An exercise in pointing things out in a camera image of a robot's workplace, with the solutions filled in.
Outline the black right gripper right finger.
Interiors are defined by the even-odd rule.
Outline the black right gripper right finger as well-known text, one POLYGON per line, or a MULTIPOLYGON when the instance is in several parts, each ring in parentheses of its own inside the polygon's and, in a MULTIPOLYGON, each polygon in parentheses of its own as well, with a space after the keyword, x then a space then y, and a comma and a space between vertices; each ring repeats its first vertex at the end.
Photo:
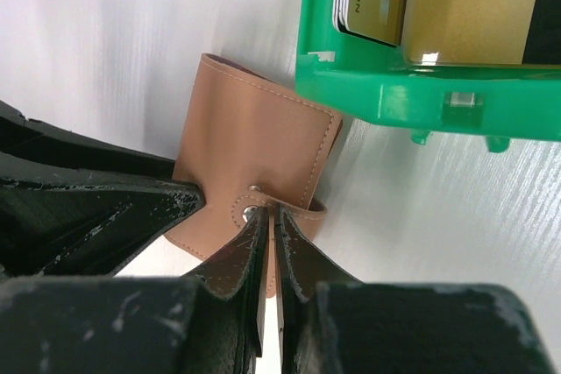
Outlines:
POLYGON ((494 284, 365 283, 274 215, 285 373, 552 373, 529 310, 494 284))

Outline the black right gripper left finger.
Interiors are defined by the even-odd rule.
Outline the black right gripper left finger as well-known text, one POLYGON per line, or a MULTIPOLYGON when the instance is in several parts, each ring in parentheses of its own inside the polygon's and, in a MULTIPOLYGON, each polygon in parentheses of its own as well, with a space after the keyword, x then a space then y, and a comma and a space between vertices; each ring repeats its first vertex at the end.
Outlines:
POLYGON ((262 354, 268 212, 177 278, 15 278, 4 373, 252 373, 262 354))

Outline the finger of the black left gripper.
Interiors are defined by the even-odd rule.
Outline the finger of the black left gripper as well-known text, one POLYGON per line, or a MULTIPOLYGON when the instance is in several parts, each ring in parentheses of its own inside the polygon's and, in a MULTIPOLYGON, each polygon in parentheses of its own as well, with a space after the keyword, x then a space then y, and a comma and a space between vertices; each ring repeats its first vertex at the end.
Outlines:
POLYGON ((40 164, 170 179, 174 161, 26 118, 1 103, 1 152, 40 164))
POLYGON ((1 278, 114 275, 203 204, 191 183, 3 179, 1 278))

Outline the green plastic card bin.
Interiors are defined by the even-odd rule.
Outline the green plastic card bin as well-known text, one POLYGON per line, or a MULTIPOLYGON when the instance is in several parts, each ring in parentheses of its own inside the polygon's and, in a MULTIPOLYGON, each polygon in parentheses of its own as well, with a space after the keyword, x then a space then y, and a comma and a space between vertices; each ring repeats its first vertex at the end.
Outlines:
POLYGON ((302 0, 295 90, 368 123, 482 136, 490 152, 512 138, 560 139, 560 73, 553 69, 414 66, 391 46, 339 32, 333 0, 302 0))

